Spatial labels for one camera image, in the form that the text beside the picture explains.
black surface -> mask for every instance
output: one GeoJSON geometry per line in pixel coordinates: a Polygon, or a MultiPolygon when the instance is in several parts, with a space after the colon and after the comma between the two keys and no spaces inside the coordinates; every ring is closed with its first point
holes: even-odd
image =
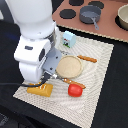
{"type": "Polygon", "coordinates": [[[84,0],[69,0],[69,4],[72,6],[81,6],[84,4],[84,0]]]}
{"type": "Polygon", "coordinates": [[[76,16],[76,12],[73,9],[64,9],[60,12],[60,17],[63,19],[72,19],[76,16]]]}
{"type": "Polygon", "coordinates": [[[100,9],[104,8],[104,4],[101,1],[91,1],[91,2],[88,3],[88,5],[97,6],[100,9]]]}
{"type": "MultiPolygon", "coordinates": [[[[57,9],[57,5],[59,6],[61,2],[62,0],[54,0],[53,7],[56,8],[53,10],[57,9]]],[[[59,29],[114,44],[91,128],[128,128],[128,44],[63,27],[59,29]]],[[[23,82],[18,62],[13,57],[19,37],[18,26],[0,22],[0,82],[23,82]]],[[[0,86],[0,106],[31,117],[52,128],[78,128],[68,121],[13,98],[17,89],[17,86],[0,86]]]]}
{"type": "Polygon", "coordinates": [[[119,16],[116,16],[116,18],[115,18],[115,23],[116,23],[121,29],[124,29],[125,31],[128,31],[128,30],[126,30],[125,28],[123,28],[123,26],[121,26],[120,21],[119,21],[119,16]]]}

round lid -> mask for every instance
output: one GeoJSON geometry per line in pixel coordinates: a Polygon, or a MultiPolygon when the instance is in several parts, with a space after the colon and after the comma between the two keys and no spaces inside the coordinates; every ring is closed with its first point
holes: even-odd
{"type": "Polygon", "coordinates": [[[57,68],[56,72],[62,77],[62,78],[74,78],[79,76],[83,71],[83,65],[81,60],[78,57],[67,55],[64,56],[57,68]]]}

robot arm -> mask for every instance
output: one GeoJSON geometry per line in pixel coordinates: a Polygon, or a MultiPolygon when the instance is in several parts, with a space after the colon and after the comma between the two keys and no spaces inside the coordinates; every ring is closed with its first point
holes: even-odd
{"type": "Polygon", "coordinates": [[[28,83],[38,83],[42,74],[52,75],[61,59],[57,50],[60,33],[52,20],[51,0],[6,0],[21,37],[14,53],[28,83]]]}

green object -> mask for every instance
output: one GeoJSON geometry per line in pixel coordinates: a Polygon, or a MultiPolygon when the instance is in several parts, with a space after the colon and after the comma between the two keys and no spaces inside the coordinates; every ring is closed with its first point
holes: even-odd
{"type": "MultiPolygon", "coordinates": [[[[63,45],[65,45],[65,44],[63,44],[63,45]]],[[[65,46],[67,46],[68,48],[70,48],[68,45],[65,45],[65,46]]]]}

black burner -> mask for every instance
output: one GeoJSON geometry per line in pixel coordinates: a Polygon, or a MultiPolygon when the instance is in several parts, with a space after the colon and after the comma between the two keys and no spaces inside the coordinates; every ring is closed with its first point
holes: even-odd
{"type": "Polygon", "coordinates": [[[104,4],[102,2],[100,2],[100,1],[91,1],[91,2],[88,3],[88,5],[97,6],[100,9],[104,8],[104,4]]]}
{"type": "Polygon", "coordinates": [[[76,12],[72,9],[64,9],[60,12],[60,17],[63,19],[72,19],[76,16],[76,12]]]}
{"type": "Polygon", "coordinates": [[[128,31],[128,30],[126,30],[125,28],[123,28],[123,27],[121,26],[120,21],[119,21],[119,16],[116,16],[115,22],[116,22],[116,24],[117,24],[120,28],[124,29],[125,31],[128,31]]]}
{"type": "Polygon", "coordinates": [[[84,0],[69,0],[69,4],[72,6],[81,6],[84,4],[84,0]]]}

